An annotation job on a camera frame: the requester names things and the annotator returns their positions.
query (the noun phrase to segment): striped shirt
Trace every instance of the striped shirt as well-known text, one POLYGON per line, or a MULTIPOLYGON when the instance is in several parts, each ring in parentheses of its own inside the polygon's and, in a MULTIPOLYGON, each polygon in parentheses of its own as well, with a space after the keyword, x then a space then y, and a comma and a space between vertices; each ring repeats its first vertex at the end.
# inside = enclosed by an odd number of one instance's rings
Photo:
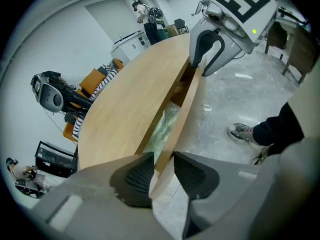
MULTIPOLYGON (((102 82, 97 86, 97 88, 94 90, 92 93, 91 97, 89 100, 95 101, 96 98, 98 97, 99 93, 107 86, 107 84, 116 76, 118 73, 118 70, 112 69, 109 65, 102 65, 106 71, 107 71, 107 76, 105 79, 102 80, 102 82)), ((81 125, 83 123, 83 119, 77 118, 75 121, 75 124, 73 126, 73 131, 72 131, 72 137, 75 138, 76 140, 79 139, 79 134, 80 134, 80 129, 81 125)))

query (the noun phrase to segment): robotic arm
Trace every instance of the robotic arm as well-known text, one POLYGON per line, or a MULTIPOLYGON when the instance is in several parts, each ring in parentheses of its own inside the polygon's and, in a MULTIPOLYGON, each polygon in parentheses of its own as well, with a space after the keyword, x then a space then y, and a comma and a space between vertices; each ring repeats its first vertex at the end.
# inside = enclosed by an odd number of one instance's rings
POLYGON ((221 47, 203 76, 208 77, 244 51, 250 54, 275 21, 275 0, 202 0, 195 14, 202 19, 190 37, 190 62, 193 68, 216 41, 221 47))

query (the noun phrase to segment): sneaker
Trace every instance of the sneaker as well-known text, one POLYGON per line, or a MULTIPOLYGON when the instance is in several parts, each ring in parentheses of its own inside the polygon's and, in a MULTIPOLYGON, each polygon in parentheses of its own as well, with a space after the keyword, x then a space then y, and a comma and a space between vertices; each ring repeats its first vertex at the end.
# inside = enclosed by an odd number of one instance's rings
POLYGON ((229 136, 237 142, 249 142, 253 148, 258 148, 260 145, 254 140, 254 128, 249 127, 243 123, 234 123, 229 126, 229 136))
POLYGON ((255 157, 253 160, 252 160, 252 165, 255 165, 255 166, 260 166, 262 165, 262 163, 266 160, 266 158, 268 157, 268 151, 270 149, 272 145, 270 146, 265 146, 262 150, 261 150, 261 153, 260 155, 258 155, 257 157, 255 157))

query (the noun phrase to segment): black backpack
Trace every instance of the black backpack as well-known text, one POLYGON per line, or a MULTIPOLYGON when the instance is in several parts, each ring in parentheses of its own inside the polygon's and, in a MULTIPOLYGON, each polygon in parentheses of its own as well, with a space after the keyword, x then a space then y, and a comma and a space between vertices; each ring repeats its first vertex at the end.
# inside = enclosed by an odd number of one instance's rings
POLYGON ((149 22, 151 24, 157 24, 157 19, 163 18, 164 13, 159 8, 156 8, 156 7, 149 8, 146 5, 143 5, 143 6, 149 9, 149 22))

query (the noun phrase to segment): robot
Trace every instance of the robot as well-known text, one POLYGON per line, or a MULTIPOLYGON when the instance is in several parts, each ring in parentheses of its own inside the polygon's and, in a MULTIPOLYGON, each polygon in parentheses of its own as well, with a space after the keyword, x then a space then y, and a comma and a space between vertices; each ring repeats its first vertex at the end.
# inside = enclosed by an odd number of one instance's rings
MULTIPOLYGON (((196 12, 202 19, 191 32, 191 65, 221 44, 207 77, 253 51, 275 20, 277 2, 203 0, 196 12)), ((262 166, 174 152, 174 172, 189 197, 182 239, 272 238, 317 184, 319 149, 319 141, 305 139, 262 166)), ((52 239, 173 239, 152 213, 153 175, 152 152, 85 168, 46 194, 29 217, 52 239)))
POLYGON ((53 113, 60 111, 70 113, 73 116, 84 119, 93 102, 80 94, 63 81, 50 83, 48 77, 43 74, 33 76, 30 85, 36 101, 46 110, 53 113))
POLYGON ((190 62, 193 68, 217 41, 221 48, 205 67, 208 77, 244 51, 250 54, 275 22, 275 0, 202 0, 195 14, 202 19, 190 37, 190 62))

